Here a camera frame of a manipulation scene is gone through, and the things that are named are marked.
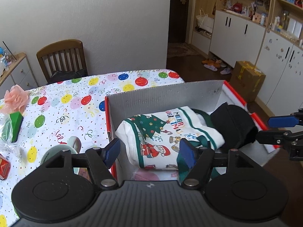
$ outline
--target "doormat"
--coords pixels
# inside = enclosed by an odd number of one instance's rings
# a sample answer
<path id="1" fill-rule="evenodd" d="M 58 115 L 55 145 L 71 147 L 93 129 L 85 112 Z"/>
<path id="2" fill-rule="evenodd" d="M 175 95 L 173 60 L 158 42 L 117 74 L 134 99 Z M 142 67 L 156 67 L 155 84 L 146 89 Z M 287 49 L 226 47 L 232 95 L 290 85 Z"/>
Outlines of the doormat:
<path id="1" fill-rule="evenodd" d="M 199 55 L 199 53 L 189 47 L 187 43 L 168 43 L 167 58 L 187 55 Z"/>

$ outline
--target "drawer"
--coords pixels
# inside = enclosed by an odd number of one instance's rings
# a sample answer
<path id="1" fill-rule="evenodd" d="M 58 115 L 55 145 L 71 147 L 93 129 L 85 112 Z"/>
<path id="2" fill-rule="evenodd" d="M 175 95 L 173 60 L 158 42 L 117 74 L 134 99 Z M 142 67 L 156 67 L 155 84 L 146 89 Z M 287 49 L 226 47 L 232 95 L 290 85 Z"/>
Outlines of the drawer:
<path id="1" fill-rule="evenodd" d="M 22 82 L 20 83 L 20 87 L 24 90 L 35 89 L 38 88 L 33 75 L 31 72 L 28 72 Z"/>
<path id="2" fill-rule="evenodd" d="M 14 86 L 14 81 L 10 75 L 4 80 L 4 82 L 0 86 L 0 99 L 4 98 L 5 92 L 11 91 L 11 87 Z"/>
<path id="3" fill-rule="evenodd" d="M 26 58 L 24 58 L 12 71 L 11 75 L 15 83 L 19 85 L 28 72 L 29 72 L 29 67 Z"/>

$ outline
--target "black bag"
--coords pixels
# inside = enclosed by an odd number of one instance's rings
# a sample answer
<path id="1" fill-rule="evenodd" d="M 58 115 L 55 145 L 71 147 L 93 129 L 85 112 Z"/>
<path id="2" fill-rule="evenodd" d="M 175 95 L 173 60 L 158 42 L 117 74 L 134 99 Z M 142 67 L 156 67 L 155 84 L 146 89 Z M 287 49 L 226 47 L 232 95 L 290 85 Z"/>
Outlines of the black bag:
<path id="1" fill-rule="evenodd" d="M 48 84 L 66 81 L 75 78 L 83 78 L 87 76 L 88 74 L 86 69 L 80 69 L 77 72 L 55 71 L 54 74 L 50 77 Z"/>
<path id="2" fill-rule="evenodd" d="M 210 117 L 215 129 L 225 140 L 222 152 L 228 153 L 232 148 L 238 149 L 256 140 L 258 129 L 243 108 L 224 103 Z"/>

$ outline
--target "mug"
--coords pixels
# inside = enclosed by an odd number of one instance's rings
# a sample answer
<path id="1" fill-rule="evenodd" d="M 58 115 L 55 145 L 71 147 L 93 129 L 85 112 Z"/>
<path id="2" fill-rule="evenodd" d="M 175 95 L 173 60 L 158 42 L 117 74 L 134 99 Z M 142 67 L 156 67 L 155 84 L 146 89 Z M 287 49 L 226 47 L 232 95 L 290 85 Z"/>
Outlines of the mug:
<path id="1" fill-rule="evenodd" d="M 52 156 L 54 156 L 55 154 L 57 154 L 58 152 L 60 152 L 61 150 L 64 150 L 64 149 L 70 150 L 72 152 L 72 154 L 78 154 L 80 152 L 80 149 L 81 149 L 80 139 L 77 138 L 76 136 L 71 136 L 69 138 L 69 141 L 67 142 L 67 144 L 59 144 L 59 145 L 56 145 L 56 146 L 50 148 L 43 155 L 43 157 L 40 161 L 40 165 L 42 165 L 49 158 L 51 158 Z M 78 167 L 74 168 L 74 173 L 75 174 L 79 173 L 79 168 Z"/>

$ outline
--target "white towel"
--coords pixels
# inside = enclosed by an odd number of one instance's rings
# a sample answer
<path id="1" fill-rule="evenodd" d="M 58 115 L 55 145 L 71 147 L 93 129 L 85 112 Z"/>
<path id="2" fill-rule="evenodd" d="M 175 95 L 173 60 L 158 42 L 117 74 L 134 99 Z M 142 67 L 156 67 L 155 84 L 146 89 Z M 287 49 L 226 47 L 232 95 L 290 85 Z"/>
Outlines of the white towel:
<path id="1" fill-rule="evenodd" d="M 203 126 L 189 107 L 133 116 L 122 121 L 116 136 L 125 144 L 130 163 L 145 169 L 176 170 L 182 138 L 214 150 L 224 144 L 222 135 Z"/>

